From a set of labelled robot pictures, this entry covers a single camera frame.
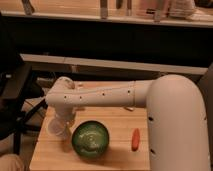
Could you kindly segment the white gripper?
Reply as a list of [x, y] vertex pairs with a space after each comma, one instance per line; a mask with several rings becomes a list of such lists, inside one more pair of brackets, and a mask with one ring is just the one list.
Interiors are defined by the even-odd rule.
[[67, 114], [67, 115], [59, 115], [55, 114], [55, 117], [63, 124], [67, 124], [69, 127], [73, 126], [75, 123], [75, 113]]

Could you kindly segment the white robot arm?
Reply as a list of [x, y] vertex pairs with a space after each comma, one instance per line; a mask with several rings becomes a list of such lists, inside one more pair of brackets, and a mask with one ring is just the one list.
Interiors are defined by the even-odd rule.
[[57, 114], [73, 107], [141, 107], [147, 110], [151, 171], [211, 171], [207, 115], [197, 85], [181, 75], [74, 89], [57, 79], [46, 102]]

